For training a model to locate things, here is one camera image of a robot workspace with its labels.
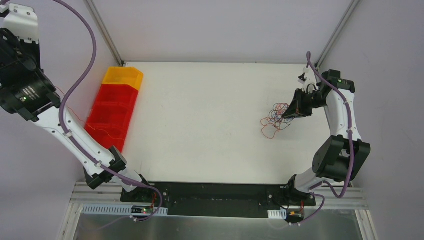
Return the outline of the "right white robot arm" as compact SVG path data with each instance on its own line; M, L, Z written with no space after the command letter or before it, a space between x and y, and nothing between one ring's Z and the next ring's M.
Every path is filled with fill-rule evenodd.
M284 200L296 205L312 197L311 190L330 186L331 182L344 183L340 193L333 192L341 198L371 153L371 145L362 140L356 125L355 83L343 79L341 72L333 69L324 72L318 83L305 73L298 80L302 87L295 90L282 118L310 117L314 109L323 108L330 136L315 153L311 168L290 178L282 191Z

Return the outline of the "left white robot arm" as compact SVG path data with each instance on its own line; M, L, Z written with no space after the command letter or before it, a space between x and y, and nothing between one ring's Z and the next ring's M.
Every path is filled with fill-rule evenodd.
M0 30L0 106L9 114L44 129L62 143L83 165L87 185L96 189L110 181L132 192L140 202L152 198L153 189L115 147L105 148L94 140L62 106L57 88L44 74L40 46L20 40L10 30Z

